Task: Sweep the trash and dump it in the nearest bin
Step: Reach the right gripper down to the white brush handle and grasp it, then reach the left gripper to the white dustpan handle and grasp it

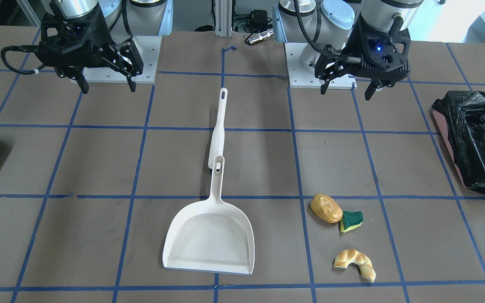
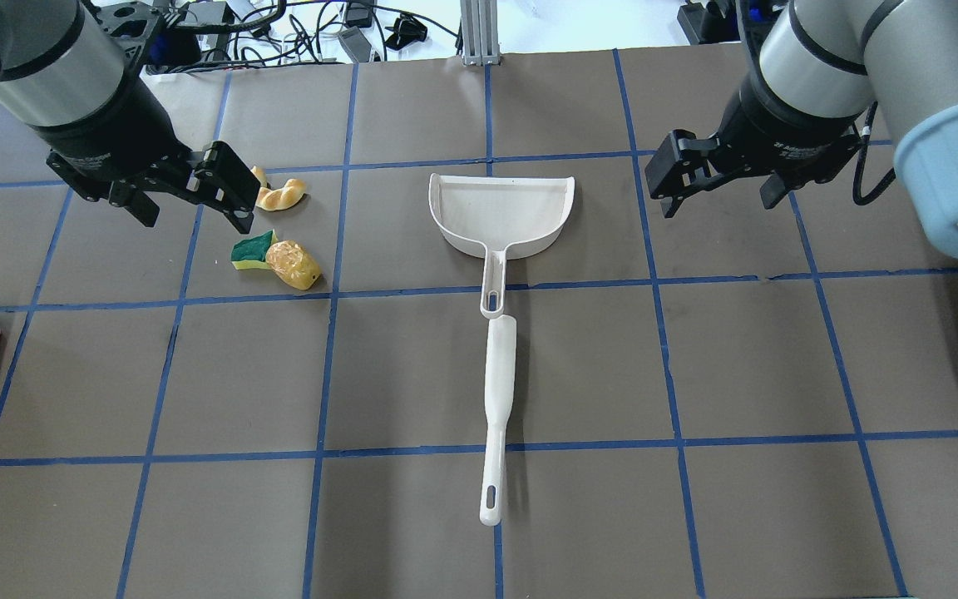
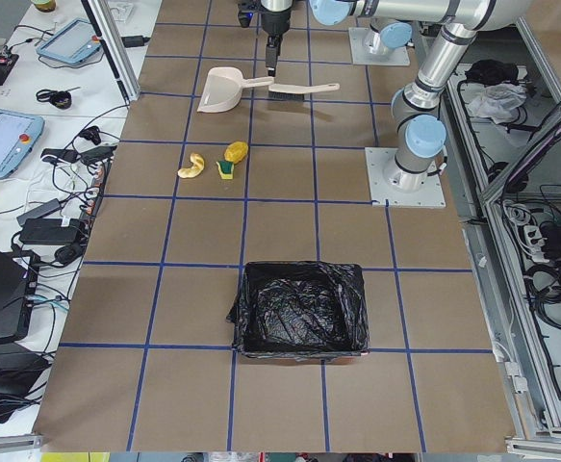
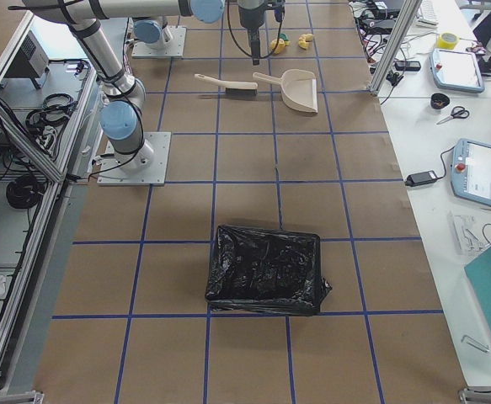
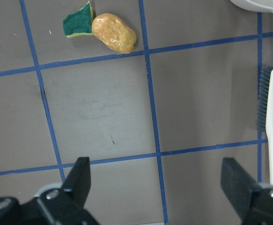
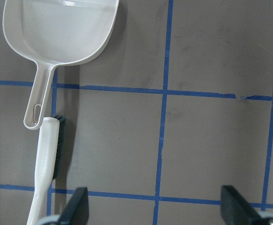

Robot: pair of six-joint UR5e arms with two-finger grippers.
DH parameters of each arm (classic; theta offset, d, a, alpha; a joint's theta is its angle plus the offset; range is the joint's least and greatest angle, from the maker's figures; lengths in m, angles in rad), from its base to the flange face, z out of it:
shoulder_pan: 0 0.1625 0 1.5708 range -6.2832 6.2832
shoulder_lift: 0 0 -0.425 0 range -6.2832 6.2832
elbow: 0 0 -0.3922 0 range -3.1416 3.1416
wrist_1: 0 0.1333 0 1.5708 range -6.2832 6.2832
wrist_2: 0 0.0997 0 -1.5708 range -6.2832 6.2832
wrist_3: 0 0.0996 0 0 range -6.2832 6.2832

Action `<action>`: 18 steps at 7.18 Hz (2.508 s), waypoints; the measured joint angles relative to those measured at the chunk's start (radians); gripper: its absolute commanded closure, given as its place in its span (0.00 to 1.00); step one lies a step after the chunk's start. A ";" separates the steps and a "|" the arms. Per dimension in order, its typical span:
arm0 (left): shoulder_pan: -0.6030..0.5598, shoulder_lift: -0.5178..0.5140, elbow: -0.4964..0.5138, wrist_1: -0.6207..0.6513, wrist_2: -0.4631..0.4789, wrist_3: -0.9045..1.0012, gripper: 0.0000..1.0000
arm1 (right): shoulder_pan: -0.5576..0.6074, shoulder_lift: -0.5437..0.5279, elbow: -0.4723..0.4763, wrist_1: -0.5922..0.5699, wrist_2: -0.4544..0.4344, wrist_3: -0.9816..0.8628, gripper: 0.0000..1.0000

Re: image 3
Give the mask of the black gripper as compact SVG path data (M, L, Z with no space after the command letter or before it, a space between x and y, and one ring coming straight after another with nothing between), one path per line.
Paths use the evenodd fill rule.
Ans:
M266 69L268 76L276 75L277 47L291 27L292 0L261 0L263 30L268 34Z

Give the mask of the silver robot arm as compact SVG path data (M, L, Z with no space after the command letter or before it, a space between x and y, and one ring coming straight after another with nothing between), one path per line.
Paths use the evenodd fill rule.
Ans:
M370 26L363 45L366 51L374 56L385 56L397 48L405 46L411 39L412 26L403 21L390 18L375 17Z
M316 21L335 25L350 16L368 18L372 26L410 28L414 22L438 25L439 33L412 82L391 102L397 152L385 165L391 185L403 192L421 187L431 163L446 142L446 127L436 118L446 84L481 31L515 22L528 1L311 1Z

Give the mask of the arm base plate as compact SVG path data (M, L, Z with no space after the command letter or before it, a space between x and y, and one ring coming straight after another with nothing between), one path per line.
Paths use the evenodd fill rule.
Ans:
M396 148L366 147L366 166L372 206L444 209L445 195L437 166L408 173L395 162Z
M393 23L380 31L372 28L348 29L353 64L380 66L408 66L407 43L412 29L407 23Z

